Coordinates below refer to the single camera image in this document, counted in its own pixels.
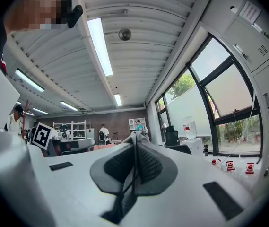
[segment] window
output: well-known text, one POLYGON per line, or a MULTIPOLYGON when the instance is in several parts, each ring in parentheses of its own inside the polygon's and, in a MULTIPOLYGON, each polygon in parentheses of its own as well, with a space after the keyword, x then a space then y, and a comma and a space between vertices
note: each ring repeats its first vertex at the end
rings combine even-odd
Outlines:
POLYGON ((166 128, 169 126, 168 117, 166 111, 159 114, 159 126, 161 127, 161 134, 163 142, 166 142, 166 128))
POLYGON ((183 118, 192 116, 196 123, 197 136, 204 144, 212 145, 211 129, 207 112, 195 81, 186 70, 165 93, 171 125, 178 131, 180 142, 187 139, 183 128, 183 118))
POLYGON ((203 80, 216 69, 230 54, 215 39, 211 39, 198 58, 193 62, 196 75, 203 80))
POLYGON ((170 125, 169 114, 166 112, 166 101, 164 97, 160 97, 156 102, 159 126, 162 135, 162 141, 166 142, 166 128, 170 125))
POLYGON ((161 97, 161 98, 158 100, 157 104, 156 104, 156 109, 157 109, 157 111, 159 112, 159 111, 163 110, 164 108, 165 108, 164 100, 163 100, 163 98, 161 97))
POLYGON ((191 116, 197 137, 214 155, 261 154, 261 114, 252 95, 238 61, 209 35, 156 102, 163 141, 169 125, 179 132, 180 142, 185 140, 183 118, 191 116))
POLYGON ((206 85, 219 116, 231 114, 252 106, 250 92, 235 65, 206 85))
POLYGON ((166 92, 165 97, 167 103, 171 103, 173 100, 177 99, 190 88, 195 85, 194 79, 191 73, 187 70, 182 76, 175 82, 175 84, 166 92))
POLYGON ((217 135, 219 151, 258 152, 261 146, 259 116, 218 125, 217 135))

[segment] wall vent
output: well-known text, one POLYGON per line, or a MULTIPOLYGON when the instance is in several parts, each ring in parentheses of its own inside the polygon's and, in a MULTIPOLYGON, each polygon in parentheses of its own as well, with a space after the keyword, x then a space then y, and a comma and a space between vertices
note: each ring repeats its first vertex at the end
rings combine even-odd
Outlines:
POLYGON ((264 45, 259 47, 258 51, 262 54, 262 56, 264 56, 266 53, 268 53, 268 50, 264 45))

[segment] ceiling light fixture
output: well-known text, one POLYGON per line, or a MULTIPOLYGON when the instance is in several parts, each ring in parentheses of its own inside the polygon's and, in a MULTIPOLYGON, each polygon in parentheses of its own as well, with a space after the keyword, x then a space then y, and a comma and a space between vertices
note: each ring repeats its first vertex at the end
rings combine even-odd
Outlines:
POLYGON ((29 112, 26 112, 26 114, 28 114, 28 115, 30 115, 30 116, 34 116, 34 114, 29 113, 29 112))
POLYGON ((96 54, 101 63, 105 76, 112 76, 113 72, 105 42, 102 20, 99 17, 89 20, 87 23, 96 54))
POLYGON ((118 106, 121 106, 121 97, 119 94, 114 94, 115 101, 118 106))
POLYGON ((61 103, 61 104, 63 104, 63 105, 65 105, 65 106, 67 106, 68 108, 71 108, 71 109, 72 109, 72 110, 74 110, 74 111, 78 111, 78 109, 77 109, 77 108, 72 107, 71 105, 69 105, 69 104, 65 103, 64 101, 60 101, 60 103, 61 103))
POLYGON ((27 82, 29 85, 37 89, 39 92, 45 91, 44 88, 36 84, 34 81, 32 81, 28 76, 24 74, 19 68, 15 72, 19 77, 21 77, 25 82, 27 82))
POLYGON ((46 112, 44 112, 44 111, 42 111, 42 110, 40 110, 40 109, 37 109, 37 108, 33 108, 33 110, 35 110, 35 111, 37 111, 37 112, 40 112, 40 113, 42 113, 42 114, 48 114, 48 113, 46 113, 46 112))

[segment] water bottle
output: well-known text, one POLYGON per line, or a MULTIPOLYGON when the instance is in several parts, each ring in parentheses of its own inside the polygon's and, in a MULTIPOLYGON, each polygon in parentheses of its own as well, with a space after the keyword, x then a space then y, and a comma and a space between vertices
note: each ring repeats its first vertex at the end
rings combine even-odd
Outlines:
POLYGON ((196 138, 196 124, 192 116, 182 118, 183 129, 188 139, 196 138))
POLYGON ((227 161, 226 162, 227 164, 227 169, 226 169, 226 173, 232 177, 233 179, 237 179, 237 176, 238 176, 238 172, 237 170, 235 169, 234 165, 233 165, 233 161, 227 161))
POLYGON ((208 145, 204 145, 204 153, 205 153, 205 156, 209 155, 208 145))
POLYGON ((254 163, 247 163, 246 171, 240 176, 239 182, 248 190, 252 191, 256 182, 256 175, 254 173, 254 163))
POLYGON ((221 169, 221 165, 218 164, 219 162, 221 162, 220 159, 216 159, 216 160, 212 160, 211 164, 215 167, 217 167, 218 169, 221 169))

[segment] white shirt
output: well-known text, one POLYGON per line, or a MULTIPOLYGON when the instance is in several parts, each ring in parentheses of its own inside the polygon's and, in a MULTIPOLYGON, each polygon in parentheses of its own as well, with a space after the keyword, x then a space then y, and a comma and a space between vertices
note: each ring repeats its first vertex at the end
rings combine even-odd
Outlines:
POLYGON ((8 117, 6 125, 7 125, 8 132, 13 132, 16 135, 18 135, 21 132, 21 121, 20 119, 15 121, 15 117, 13 116, 13 114, 11 114, 8 117))
POLYGON ((62 136, 63 140, 69 140, 69 139, 71 139, 71 133, 70 133, 69 130, 66 130, 65 131, 65 134, 66 134, 66 137, 63 137, 63 133, 62 132, 59 132, 59 135, 62 136))
POLYGON ((105 141, 108 141, 109 140, 109 131, 106 129, 106 128, 101 128, 100 131, 102 131, 104 133, 104 136, 105 136, 105 141))

